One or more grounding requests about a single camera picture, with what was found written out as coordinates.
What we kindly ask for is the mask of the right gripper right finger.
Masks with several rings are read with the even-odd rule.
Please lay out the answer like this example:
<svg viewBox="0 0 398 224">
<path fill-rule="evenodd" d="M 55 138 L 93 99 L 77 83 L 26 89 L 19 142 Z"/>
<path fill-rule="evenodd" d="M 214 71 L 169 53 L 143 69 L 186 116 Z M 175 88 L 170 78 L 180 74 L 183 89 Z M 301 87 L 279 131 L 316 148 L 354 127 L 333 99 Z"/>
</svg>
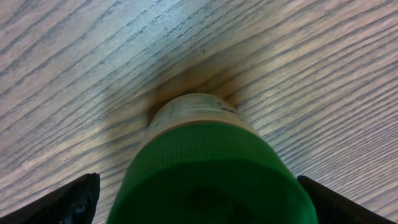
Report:
<svg viewBox="0 0 398 224">
<path fill-rule="evenodd" d="M 304 175 L 297 180 L 311 198 L 320 224 L 396 224 Z"/>
</svg>

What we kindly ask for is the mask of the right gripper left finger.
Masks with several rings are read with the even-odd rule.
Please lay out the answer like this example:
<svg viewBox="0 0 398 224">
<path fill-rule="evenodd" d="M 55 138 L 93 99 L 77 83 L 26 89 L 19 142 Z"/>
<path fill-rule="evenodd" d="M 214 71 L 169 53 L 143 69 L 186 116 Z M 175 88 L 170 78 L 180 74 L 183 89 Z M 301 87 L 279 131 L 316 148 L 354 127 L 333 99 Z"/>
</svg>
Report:
<svg viewBox="0 0 398 224">
<path fill-rule="evenodd" d="M 91 224 L 100 196 L 100 175 L 85 174 L 1 217 L 1 224 Z"/>
</svg>

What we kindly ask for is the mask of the green lid jar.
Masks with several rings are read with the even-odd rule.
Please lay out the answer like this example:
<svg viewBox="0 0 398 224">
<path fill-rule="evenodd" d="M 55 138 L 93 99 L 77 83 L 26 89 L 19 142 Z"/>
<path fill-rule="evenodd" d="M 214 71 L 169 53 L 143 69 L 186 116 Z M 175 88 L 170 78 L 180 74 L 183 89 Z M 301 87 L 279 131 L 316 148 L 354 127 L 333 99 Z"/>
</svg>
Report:
<svg viewBox="0 0 398 224">
<path fill-rule="evenodd" d="M 310 197 L 232 107 L 194 93 L 151 121 L 109 223 L 316 223 Z"/>
</svg>

